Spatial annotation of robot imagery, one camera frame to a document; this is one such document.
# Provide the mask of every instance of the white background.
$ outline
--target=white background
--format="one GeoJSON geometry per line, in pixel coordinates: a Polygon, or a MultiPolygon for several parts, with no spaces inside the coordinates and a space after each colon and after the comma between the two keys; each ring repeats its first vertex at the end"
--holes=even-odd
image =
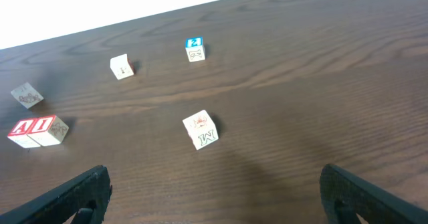
{"type": "Polygon", "coordinates": [[[0,49],[216,0],[0,0],[0,49]]]}

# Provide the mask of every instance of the blue block face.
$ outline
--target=blue block face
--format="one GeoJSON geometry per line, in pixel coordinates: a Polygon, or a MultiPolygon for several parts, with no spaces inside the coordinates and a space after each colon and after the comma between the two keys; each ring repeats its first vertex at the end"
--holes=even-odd
{"type": "Polygon", "coordinates": [[[197,47],[203,45],[202,37],[194,37],[191,39],[186,39],[186,47],[197,47]]]}

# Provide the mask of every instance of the wooden block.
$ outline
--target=wooden block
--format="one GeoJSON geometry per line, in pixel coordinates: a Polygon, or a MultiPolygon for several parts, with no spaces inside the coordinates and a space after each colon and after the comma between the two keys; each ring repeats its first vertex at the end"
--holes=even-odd
{"type": "Polygon", "coordinates": [[[43,100],[43,96],[37,92],[29,83],[11,91],[12,96],[27,109],[43,100]]]}
{"type": "Polygon", "coordinates": [[[203,47],[203,37],[186,39],[186,52],[190,62],[205,59],[205,48],[203,47]]]}
{"type": "Polygon", "coordinates": [[[183,124],[197,150],[219,138],[215,124],[205,110],[184,119],[183,124]]]}
{"type": "Polygon", "coordinates": [[[27,135],[42,146],[50,146],[61,144],[68,129],[57,116],[46,116],[38,118],[27,135]]]}
{"type": "Polygon", "coordinates": [[[36,141],[27,135],[36,122],[37,118],[18,121],[7,137],[23,148],[40,147],[36,141]]]}
{"type": "Polygon", "coordinates": [[[122,54],[110,60],[110,68],[118,80],[134,75],[134,68],[128,59],[128,54],[122,54]]]}

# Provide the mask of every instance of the block with red face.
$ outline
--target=block with red face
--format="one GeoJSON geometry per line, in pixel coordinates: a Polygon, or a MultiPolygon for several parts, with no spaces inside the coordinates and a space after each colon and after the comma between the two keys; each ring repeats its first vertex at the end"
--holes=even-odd
{"type": "Polygon", "coordinates": [[[37,118],[30,118],[25,120],[20,120],[12,128],[12,131],[7,135],[9,139],[23,148],[33,148],[40,147],[40,145],[30,138],[27,134],[33,128],[34,124],[37,122],[37,118]]]}
{"type": "Polygon", "coordinates": [[[27,135],[42,146],[61,144],[68,126],[57,116],[38,118],[27,135]]]}

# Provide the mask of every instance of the dark wood surface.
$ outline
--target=dark wood surface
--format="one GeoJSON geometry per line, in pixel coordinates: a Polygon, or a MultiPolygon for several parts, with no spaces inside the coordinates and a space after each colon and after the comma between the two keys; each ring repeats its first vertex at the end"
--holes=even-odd
{"type": "Polygon", "coordinates": [[[329,162],[428,209],[427,6],[223,0],[0,50],[0,213],[97,164],[106,223],[325,223],[329,162]],[[197,35],[207,60],[189,63],[197,35]],[[118,81],[122,53],[137,72],[118,81]],[[31,110],[10,94],[24,82],[45,97],[31,110]],[[196,151],[181,120],[202,109],[220,139],[196,151]],[[7,139],[50,114],[61,145],[7,139]]]}

